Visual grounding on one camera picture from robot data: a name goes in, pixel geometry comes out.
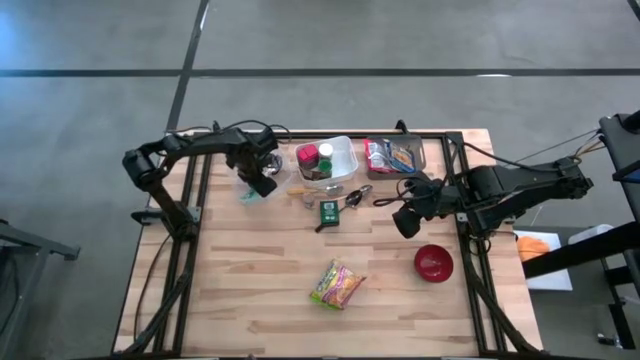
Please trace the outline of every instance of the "concrete floor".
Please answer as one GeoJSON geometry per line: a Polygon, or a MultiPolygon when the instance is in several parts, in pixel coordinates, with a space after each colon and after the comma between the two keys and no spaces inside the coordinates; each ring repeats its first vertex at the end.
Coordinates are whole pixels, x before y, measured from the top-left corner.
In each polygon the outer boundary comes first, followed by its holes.
{"type": "MultiPolygon", "coordinates": [[[[0,69],[180,69],[199,3],[5,0],[0,69]]],[[[212,0],[194,68],[639,68],[639,34],[625,0],[212,0]]],[[[109,352],[140,232],[129,213],[146,200],[121,156],[161,135],[177,84],[0,78],[0,218],[82,246],[77,262],[48,264],[21,358],[109,352]]],[[[189,83],[179,127],[255,118],[299,129],[389,128],[402,118],[413,128],[488,128],[496,152],[518,159],[596,128],[601,116],[637,110],[638,88],[633,76],[203,78],[189,83]]],[[[596,183],[587,198],[546,203],[520,223],[629,221],[607,154],[582,168],[596,183]]],[[[572,272],[578,282],[589,274],[572,272]]],[[[558,296],[534,295],[545,347],[611,357],[592,338],[606,320],[567,322],[553,304],[569,311],[570,299],[558,296]],[[576,336],[557,341],[566,333],[576,336]]]]}

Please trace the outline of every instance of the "red bowl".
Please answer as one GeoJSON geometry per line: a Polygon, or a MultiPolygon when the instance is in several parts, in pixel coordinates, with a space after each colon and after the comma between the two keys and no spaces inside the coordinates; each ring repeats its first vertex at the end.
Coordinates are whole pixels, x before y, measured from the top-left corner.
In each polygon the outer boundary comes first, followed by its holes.
{"type": "Polygon", "coordinates": [[[453,259],[442,246],[425,245],[413,259],[413,265],[420,276],[429,282],[446,281],[453,273],[453,259]]]}

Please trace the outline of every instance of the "wooden tabletop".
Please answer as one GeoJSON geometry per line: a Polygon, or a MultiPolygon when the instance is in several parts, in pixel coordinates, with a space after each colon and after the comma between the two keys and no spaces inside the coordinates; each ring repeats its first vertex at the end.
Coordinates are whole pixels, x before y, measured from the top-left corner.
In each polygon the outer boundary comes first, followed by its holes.
{"type": "MultiPolygon", "coordinates": [[[[462,131],[465,141],[492,151],[486,130],[462,131]]],[[[453,217],[423,221],[420,233],[410,240],[403,238],[391,218],[399,205],[372,206],[376,198],[395,196],[396,181],[369,180],[362,140],[353,140],[353,144],[360,166],[355,177],[344,183],[345,193],[365,184],[373,185],[373,193],[357,209],[343,211],[339,227],[320,234],[313,231],[320,221],[317,206],[307,210],[297,196],[283,192],[265,202],[240,204],[238,180],[224,164],[224,156],[214,156],[184,356],[477,355],[453,217]],[[413,270],[414,254],[425,244],[438,244],[451,253],[455,265],[448,281],[427,283],[413,270]],[[324,308],[309,298],[334,258],[367,276],[344,311],[324,308]]],[[[442,177],[441,145],[435,140],[423,144],[425,173],[442,177]]],[[[291,161],[295,161],[295,145],[281,146],[291,161]]],[[[471,167],[494,164],[472,149],[467,155],[471,167]]],[[[176,164],[164,181],[175,199],[180,198],[186,163],[183,159],[176,164]]],[[[197,169],[194,200],[201,167],[197,169]]],[[[292,186],[300,186],[297,175],[292,186]]],[[[160,225],[144,228],[115,350],[124,349],[133,340],[133,318],[141,288],[166,235],[160,225]]],[[[498,302],[527,340],[540,348],[513,236],[498,235],[492,238],[492,244],[489,260],[498,302]]],[[[170,246],[165,246],[145,295],[139,329],[160,304],[169,250],[170,246]]],[[[167,343],[173,338],[175,312],[167,343]]],[[[491,344],[484,307],[483,318],[491,344]]]]}

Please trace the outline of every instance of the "chip bag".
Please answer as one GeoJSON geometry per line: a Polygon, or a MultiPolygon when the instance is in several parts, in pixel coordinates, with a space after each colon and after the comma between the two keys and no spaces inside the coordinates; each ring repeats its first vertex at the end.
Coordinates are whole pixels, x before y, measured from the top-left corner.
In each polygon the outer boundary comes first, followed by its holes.
{"type": "Polygon", "coordinates": [[[351,295],[365,279],[365,276],[357,276],[338,260],[331,260],[318,286],[311,292],[311,299],[331,309],[344,310],[351,295]]]}

